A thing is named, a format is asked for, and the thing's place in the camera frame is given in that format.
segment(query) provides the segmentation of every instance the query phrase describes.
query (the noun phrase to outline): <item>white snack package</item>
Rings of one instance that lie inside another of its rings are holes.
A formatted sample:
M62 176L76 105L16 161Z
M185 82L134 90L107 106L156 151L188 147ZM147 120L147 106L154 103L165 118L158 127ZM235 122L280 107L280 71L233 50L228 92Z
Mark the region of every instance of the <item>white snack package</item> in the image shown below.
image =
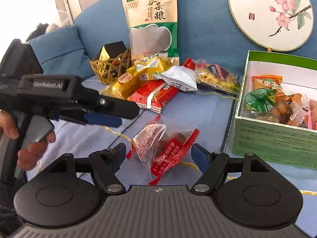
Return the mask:
M174 65L166 72L158 74L168 85L182 91L197 91L195 71L184 66Z

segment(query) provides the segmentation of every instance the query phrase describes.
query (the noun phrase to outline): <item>screw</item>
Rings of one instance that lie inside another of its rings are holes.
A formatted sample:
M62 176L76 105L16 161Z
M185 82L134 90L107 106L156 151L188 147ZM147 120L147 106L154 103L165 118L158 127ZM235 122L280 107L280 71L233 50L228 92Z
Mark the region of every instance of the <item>screw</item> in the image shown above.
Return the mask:
M101 103L101 105L105 105L106 100L105 100L104 98L101 98L101 99L100 99L100 103Z
M197 184L194 186L194 190L197 192L206 192L209 190L209 186L206 184Z
M123 190L123 187L120 184L110 184L107 187L107 190L110 191L110 192L120 192L120 191Z

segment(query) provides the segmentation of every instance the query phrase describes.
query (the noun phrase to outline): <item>finger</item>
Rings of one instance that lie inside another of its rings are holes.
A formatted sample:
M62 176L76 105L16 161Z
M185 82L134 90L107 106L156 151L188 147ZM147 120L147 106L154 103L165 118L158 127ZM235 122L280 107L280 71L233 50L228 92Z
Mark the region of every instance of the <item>finger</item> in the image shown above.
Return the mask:
M47 142L46 141L41 141L41 142L35 142L35 143L30 143L28 146L27 151L30 154L36 155L36 156L40 156L40 158L42 157L42 155L44 154L44 152L47 149Z
M50 132L46 138L48 143L53 143L56 140L55 132Z
M20 159L18 159L17 165L22 170L29 171L29 170L32 170L36 166L36 162L35 163L28 163L28 162L23 162Z
M18 152L18 159L21 162L29 163L29 164L36 164L36 162L41 158L40 155L31 154L27 149L21 149Z
M0 127L3 128L5 134L7 134L11 139L19 137L19 131L16 127L16 123L12 115L9 113L0 111Z

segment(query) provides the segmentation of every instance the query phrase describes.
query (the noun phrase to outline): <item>gray ribbed panel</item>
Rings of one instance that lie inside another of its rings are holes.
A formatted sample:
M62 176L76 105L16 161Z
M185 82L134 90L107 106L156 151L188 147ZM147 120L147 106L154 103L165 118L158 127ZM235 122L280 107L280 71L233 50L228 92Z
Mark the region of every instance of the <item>gray ribbed panel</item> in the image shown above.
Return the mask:
M44 230L24 226L14 238L304 238L295 226L253 230L224 217L207 196L186 186L133 186L109 197L99 212L76 226Z

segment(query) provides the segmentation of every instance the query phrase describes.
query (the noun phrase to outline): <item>green box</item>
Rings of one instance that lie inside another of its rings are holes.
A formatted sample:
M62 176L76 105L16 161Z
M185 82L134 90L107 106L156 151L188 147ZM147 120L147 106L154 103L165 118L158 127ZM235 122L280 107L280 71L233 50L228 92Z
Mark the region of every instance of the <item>green box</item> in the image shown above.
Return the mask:
M249 51L235 112L233 153L255 153L273 163L317 169L317 131L241 116L252 76L283 76L286 95L317 100L317 60L272 52Z

